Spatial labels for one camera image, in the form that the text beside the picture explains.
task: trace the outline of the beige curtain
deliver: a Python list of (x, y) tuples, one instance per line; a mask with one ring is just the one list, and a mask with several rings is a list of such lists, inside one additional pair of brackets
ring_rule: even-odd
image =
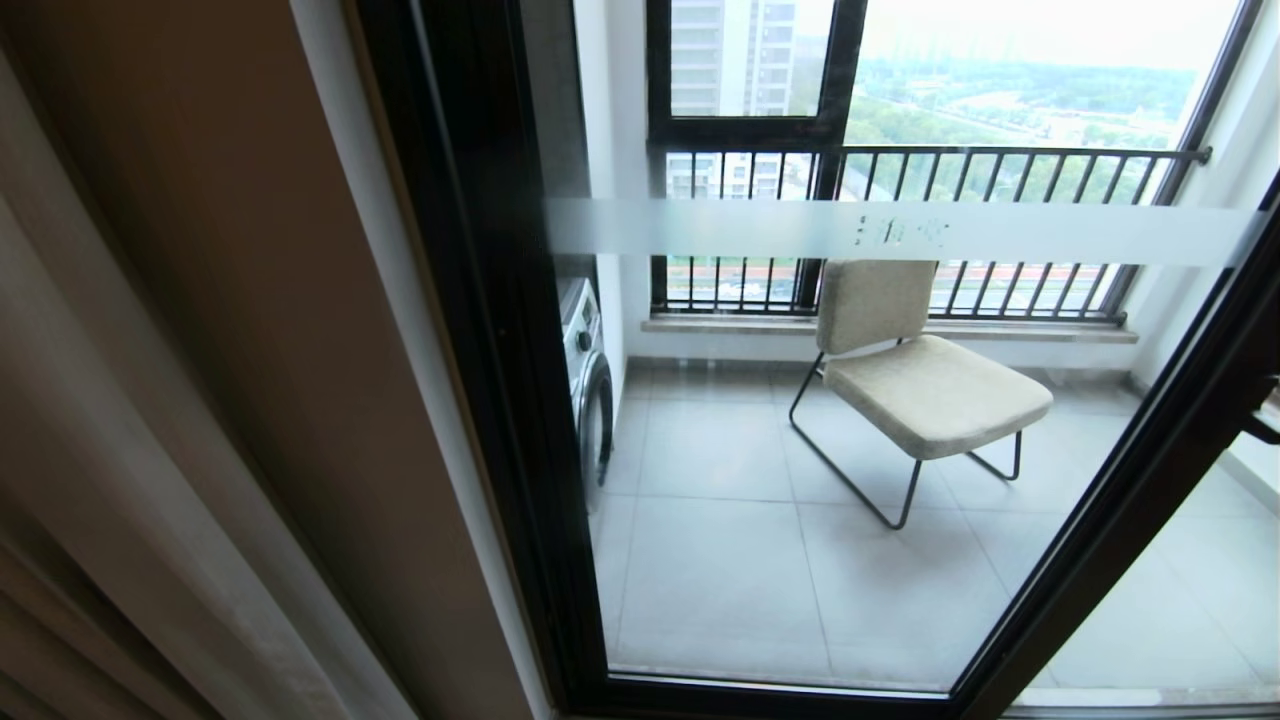
[(0, 56), (0, 711), (407, 719)]

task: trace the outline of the window sill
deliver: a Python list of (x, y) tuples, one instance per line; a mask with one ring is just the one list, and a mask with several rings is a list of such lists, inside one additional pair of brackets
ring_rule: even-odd
[[(722, 333), (759, 336), (814, 336), (813, 318), (689, 318), (658, 316), (640, 324), (646, 333)], [(1093, 342), (1135, 345), (1138, 334), (1093, 323), (1036, 323), (1000, 320), (929, 320), (924, 332), (947, 340), (993, 340), (1029, 342)]]

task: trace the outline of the beige cushioned chair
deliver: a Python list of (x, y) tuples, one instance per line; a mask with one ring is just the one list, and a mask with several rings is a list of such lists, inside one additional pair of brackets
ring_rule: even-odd
[[(800, 437), (890, 528), (906, 524), (925, 460), (964, 452), (997, 478), (1014, 480), (1021, 466), (1023, 428), (1053, 402), (1044, 386), (940, 337), (920, 334), (929, 314), (937, 263), (932, 260), (828, 260), (818, 305), (818, 359), (791, 404)], [(828, 360), (897, 340), (877, 352)], [(884, 516), (796, 424), (795, 411), (814, 375), (915, 459), (902, 515)], [(974, 450), (1014, 434), (1014, 471), (1004, 474)]]

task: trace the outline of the front-loading washing machine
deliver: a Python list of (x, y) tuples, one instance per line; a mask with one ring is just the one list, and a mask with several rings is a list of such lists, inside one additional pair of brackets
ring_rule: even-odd
[(609, 454), (613, 451), (613, 377), (604, 356), (604, 331), (591, 281), (557, 281), (561, 302), (561, 331), (564, 364), (568, 366), (568, 392), (577, 429), (579, 459), (586, 509), (600, 505)]

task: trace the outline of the gray tiled floor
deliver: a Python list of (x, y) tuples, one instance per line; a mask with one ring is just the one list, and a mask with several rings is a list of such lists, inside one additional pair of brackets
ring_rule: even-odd
[[(1138, 401), (1053, 383), (1023, 477), (928, 462), (891, 532), (790, 428), (803, 372), (631, 368), (591, 516), (625, 670), (942, 689), (977, 651)], [(797, 419), (896, 512), (911, 461), (820, 386)], [(1011, 443), (983, 455), (1011, 461)], [(1280, 684), (1277, 521), (1212, 470), (1033, 685)]]

